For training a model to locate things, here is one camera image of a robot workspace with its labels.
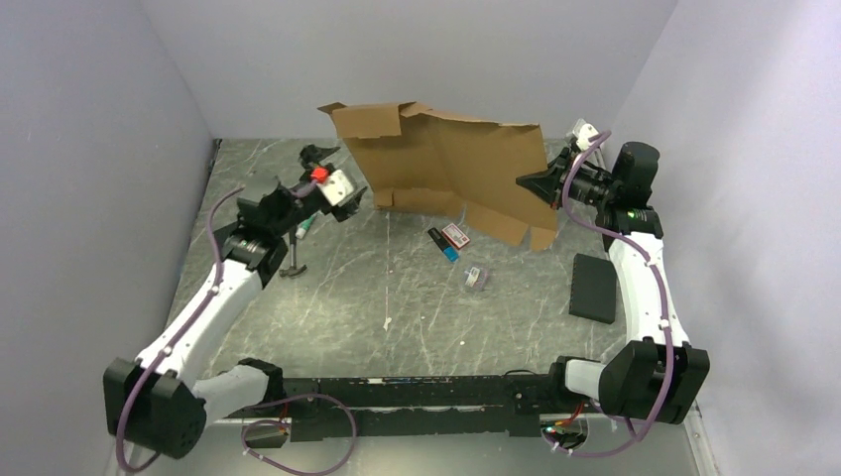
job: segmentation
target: black foam block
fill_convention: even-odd
[[[575,255],[569,313],[612,324],[616,320],[616,270],[601,258]]]

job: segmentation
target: white wall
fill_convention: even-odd
[[[336,100],[611,123],[675,3],[143,0],[216,137],[332,137]]]
[[[662,153],[675,305],[721,469],[839,474],[841,5],[680,2],[611,139]]]
[[[101,474],[102,373],[163,329],[211,140],[138,2],[0,6],[0,474]]]

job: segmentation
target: table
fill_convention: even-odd
[[[170,320],[186,305],[210,270],[203,224],[210,205],[252,174],[278,175],[293,183],[297,157],[310,143],[341,145],[332,139],[236,140],[222,142],[206,195],[191,234]],[[547,141],[554,157],[559,141]],[[358,181],[364,177],[345,148],[332,158]],[[288,377],[380,377],[500,374],[512,369],[548,370],[558,355],[609,361],[625,342],[620,305],[607,325],[568,314],[572,259],[576,253],[604,257],[601,239],[558,215],[558,237],[547,251],[532,252],[528,240],[511,247],[462,226],[472,242],[451,265],[425,230],[448,220],[374,210],[371,194],[344,223],[319,216],[300,242],[308,271],[293,280],[274,278],[236,320],[204,377],[230,369],[245,357],[282,366]],[[575,211],[593,218],[592,211]],[[233,201],[217,213],[217,226],[234,219]],[[462,285],[468,263],[491,268],[485,291]],[[610,421],[589,416],[588,450],[616,447],[627,439]],[[687,421],[700,421],[693,410]],[[700,472],[707,458],[702,427],[657,425],[647,440],[620,456],[579,460],[551,454],[539,438],[505,434],[361,438],[351,461],[335,474],[374,475],[575,472],[576,474],[713,474]],[[277,474],[253,458],[241,457],[237,421],[207,429],[186,459],[162,458],[154,475]],[[266,454],[301,469],[337,460],[346,438],[289,443]]]
[[[210,205],[253,174],[293,184],[306,144],[340,145],[330,159],[365,182],[347,149],[335,139],[223,141],[192,230],[171,319],[198,290],[212,258],[203,234]],[[554,157],[559,141],[547,141]],[[576,212],[593,218],[583,206]],[[235,217],[234,200],[216,214],[218,227]],[[450,264],[426,234],[445,217],[375,210],[367,192],[359,213],[343,223],[316,217],[299,243],[308,270],[275,277],[231,327],[205,377],[245,357],[283,367],[289,377],[380,377],[546,372],[559,355],[608,361],[625,339],[621,306],[603,324],[568,314],[572,259],[605,257],[601,238],[562,212],[559,233],[542,252],[459,226],[471,238]],[[470,263],[488,266],[482,292],[463,286]]]

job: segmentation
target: small hammer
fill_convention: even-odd
[[[296,230],[290,232],[290,266],[278,271],[281,278],[294,278],[306,271],[306,265],[298,267],[298,237],[295,236],[295,232]]]

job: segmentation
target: flattened cardboard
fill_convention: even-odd
[[[543,171],[536,124],[500,124],[437,111],[418,102],[328,104],[381,209],[457,217],[511,245],[531,228],[531,247],[554,241],[557,216],[515,178]]]

